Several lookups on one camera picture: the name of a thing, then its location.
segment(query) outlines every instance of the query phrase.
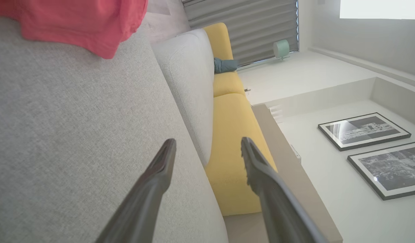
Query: pink garment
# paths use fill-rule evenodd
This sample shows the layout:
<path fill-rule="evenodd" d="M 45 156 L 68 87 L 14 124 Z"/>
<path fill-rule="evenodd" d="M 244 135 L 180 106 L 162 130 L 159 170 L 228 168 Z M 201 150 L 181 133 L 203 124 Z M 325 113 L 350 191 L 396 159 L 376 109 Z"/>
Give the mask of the pink garment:
<path fill-rule="evenodd" d="M 0 16 L 17 20 L 26 39 L 81 46 L 105 59 L 146 10 L 147 0 L 0 0 Z"/>

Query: photograph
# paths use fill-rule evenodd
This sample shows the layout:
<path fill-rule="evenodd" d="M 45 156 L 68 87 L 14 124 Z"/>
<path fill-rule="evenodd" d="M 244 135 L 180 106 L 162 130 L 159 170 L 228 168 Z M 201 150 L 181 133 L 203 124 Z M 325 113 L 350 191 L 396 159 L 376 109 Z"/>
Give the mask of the photograph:
<path fill-rule="evenodd" d="M 350 155 L 348 160 L 383 200 L 415 194 L 415 142 Z"/>
<path fill-rule="evenodd" d="M 339 151 L 411 137 L 411 134 L 378 113 L 318 125 Z"/>

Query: yellow fabric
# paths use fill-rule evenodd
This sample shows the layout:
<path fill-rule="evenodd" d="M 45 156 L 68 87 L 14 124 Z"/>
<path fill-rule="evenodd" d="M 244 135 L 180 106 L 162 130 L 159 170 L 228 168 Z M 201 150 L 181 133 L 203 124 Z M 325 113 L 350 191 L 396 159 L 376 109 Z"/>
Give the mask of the yellow fabric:
<path fill-rule="evenodd" d="M 245 95 L 243 84 L 240 81 L 237 72 L 215 74 L 213 80 L 213 97 L 231 93 Z"/>
<path fill-rule="evenodd" d="M 236 93 L 215 97 L 212 152 L 205 171 L 223 216 L 261 211 L 258 196 L 246 184 L 242 137 L 250 137 L 277 171 L 246 97 Z"/>
<path fill-rule="evenodd" d="M 224 23 L 216 23 L 203 28 L 209 37 L 213 56 L 222 60 L 232 60 L 232 45 L 230 44 L 229 31 Z"/>

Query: gray seat cushion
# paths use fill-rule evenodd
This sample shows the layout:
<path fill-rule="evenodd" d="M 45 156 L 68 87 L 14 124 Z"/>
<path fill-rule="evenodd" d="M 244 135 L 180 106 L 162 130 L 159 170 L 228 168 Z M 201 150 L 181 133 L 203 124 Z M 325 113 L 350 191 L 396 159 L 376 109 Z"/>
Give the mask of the gray seat cushion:
<path fill-rule="evenodd" d="M 203 29 L 153 46 L 203 166 L 209 162 L 213 134 L 213 53 Z"/>
<path fill-rule="evenodd" d="M 177 140 L 153 242 L 227 242 L 221 212 L 152 49 L 112 60 L 30 42 L 0 18 L 0 243 L 94 242 L 161 144 Z"/>

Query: gray curtain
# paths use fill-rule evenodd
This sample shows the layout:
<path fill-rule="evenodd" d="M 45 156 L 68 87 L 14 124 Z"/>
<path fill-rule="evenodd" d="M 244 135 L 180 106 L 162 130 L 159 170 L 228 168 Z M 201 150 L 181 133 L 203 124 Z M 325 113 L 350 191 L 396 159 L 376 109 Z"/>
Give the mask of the gray curtain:
<path fill-rule="evenodd" d="M 188 0 L 192 29 L 223 22 L 239 65 L 274 57 L 273 43 L 286 39 L 298 51 L 297 0 Z"/>

